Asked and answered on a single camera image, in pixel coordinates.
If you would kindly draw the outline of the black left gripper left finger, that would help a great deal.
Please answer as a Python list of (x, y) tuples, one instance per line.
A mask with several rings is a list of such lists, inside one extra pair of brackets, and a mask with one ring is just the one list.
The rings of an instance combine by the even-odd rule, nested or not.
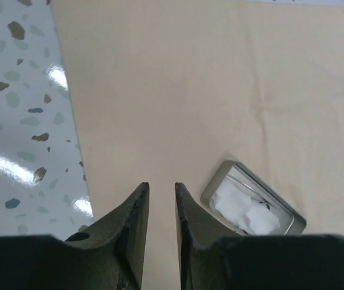
[(140, 289), (149, 219), (149, 184), (142, 182), (113, 211), (72, 236), (65, 289)]

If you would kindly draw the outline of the white gauze pad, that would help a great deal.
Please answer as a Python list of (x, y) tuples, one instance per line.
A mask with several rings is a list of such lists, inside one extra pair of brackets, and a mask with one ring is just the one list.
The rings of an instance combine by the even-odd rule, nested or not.
[(252, 198), (237, 188), (228, 178), (223, 179), (210, 199), (210, 208), (233, 225), (237, 225), (238, 219), (252, 205)]
[(265, 204), (255, 204), (238, 219), (237, 227), (251, 235), (268, 235), (280, 228), (280, 222)]

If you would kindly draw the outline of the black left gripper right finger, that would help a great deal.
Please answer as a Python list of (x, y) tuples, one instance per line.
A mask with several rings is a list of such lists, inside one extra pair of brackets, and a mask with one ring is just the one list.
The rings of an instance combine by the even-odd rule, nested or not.
[(181, 289), (225, 289), (218, 241), (235, 232), (205, 211), (182, 182), (175, 184)]

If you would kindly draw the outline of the steel instrument tray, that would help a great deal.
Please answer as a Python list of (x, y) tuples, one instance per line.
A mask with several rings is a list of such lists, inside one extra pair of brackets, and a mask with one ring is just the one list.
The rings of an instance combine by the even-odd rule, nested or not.
[(307, 222), (240, 161), (226, 160), (200, 196), (217, 220), (245, 236), (302, 234)]

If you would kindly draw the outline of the beige cloth mat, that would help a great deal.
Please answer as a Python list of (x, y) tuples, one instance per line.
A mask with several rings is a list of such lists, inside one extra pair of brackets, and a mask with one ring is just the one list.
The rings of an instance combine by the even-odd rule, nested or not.
[(53, 1), (96, 218), (150, 185), (143, 289), (178, 289), (174, 185), (244, 163), (344, 236), (344, 6)]

